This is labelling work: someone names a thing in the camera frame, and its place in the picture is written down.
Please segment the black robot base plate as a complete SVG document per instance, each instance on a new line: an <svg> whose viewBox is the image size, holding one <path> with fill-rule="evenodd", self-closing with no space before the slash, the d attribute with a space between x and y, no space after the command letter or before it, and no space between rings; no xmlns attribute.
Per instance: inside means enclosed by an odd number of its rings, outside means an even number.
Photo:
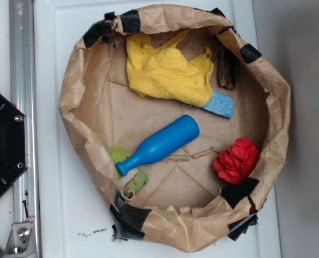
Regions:
<svg viewBox="0 0 319 258"><path fill-rule="evenodd" d="M27 169L26 116L0 94L0 198Z"/></svg>

